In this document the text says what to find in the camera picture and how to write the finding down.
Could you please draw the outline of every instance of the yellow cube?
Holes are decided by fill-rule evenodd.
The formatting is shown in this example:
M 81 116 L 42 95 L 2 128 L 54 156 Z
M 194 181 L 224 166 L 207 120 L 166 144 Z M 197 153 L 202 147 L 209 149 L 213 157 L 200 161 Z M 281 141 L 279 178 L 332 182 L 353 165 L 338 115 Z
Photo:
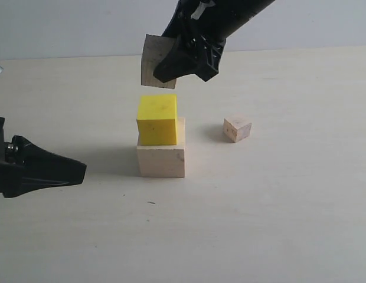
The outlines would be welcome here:
M 177 95 L 142 96 L 137 125 L 140 145 L 176 145 L 178 143 Z

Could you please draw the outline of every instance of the white table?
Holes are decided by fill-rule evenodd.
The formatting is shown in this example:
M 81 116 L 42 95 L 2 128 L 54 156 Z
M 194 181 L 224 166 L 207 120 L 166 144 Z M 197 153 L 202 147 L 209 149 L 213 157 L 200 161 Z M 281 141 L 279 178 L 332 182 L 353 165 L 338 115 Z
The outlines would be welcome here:
M 0 195 L 0 283 L 366 282 L 366 47 L 233 52 L 178 81 L 185 179 L 138 176 L 140 57 L 1 61 L 5 136 L 88 165 Z M 223 118 L 251 136 L 227 143 Z

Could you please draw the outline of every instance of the wooden block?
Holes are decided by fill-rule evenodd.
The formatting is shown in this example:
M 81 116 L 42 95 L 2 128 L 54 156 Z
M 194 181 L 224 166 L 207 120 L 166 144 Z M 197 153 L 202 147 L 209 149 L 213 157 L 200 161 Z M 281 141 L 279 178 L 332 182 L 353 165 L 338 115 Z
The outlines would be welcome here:
M 142 96 L 137 125 L 141 145 L 176 145 L 178 142 L 177 95 Z
M 233 115 L 224 119 L 224 133 L 237 143 L 250 135 L 251 122 L 242 115 Z
M 141 85 L 170 89 L 175 88 L 177 80 L 163 83 L 153 75 L 154 69 L 167 56 L 174 43 L 174 38 L 146 35 L 141 60 Z
M 178 119 L 179 141 L 174 146 L 137 145 L 142 177 L 185 177 L 185 118 Z

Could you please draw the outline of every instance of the gray wall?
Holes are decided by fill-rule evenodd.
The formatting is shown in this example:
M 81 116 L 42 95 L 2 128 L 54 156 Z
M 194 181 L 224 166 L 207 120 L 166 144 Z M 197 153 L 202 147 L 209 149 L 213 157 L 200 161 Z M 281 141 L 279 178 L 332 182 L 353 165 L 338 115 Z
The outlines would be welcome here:
M 177 0 L 0 0 L 0 59 L 133 55 Z M 366 0 L 276 0 L 227 50 L 366 45 Z

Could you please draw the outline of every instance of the small wooden cube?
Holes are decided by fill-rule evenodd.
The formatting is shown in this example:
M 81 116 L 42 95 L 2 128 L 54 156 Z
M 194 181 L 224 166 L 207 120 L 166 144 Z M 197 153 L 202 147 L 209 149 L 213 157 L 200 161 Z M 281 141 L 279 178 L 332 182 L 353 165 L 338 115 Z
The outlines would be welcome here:
M 137 125 L 141 145 L 176 145 L 178 142 L 177 95 L 142 96 Z
M 179 141 L 174 146 L 143 146 L 140 139 L 137 157 L 142 177 L 185 177 L 185 119 L 178 120 Z
M 242 115 L 236 114 L 224 119 L 224 133 L 233 143 L 249 137 L 251 122 L 247 121 Z
M 153 74 L 154 69 L 163 59 L 165 59 L 174 46 L 174 43 L 175 38 L 146 35 L 141 59 L 141 85 L 159 88 L 175 88 L 177 83 L 176 79 L 163 83 L 154 77 Z

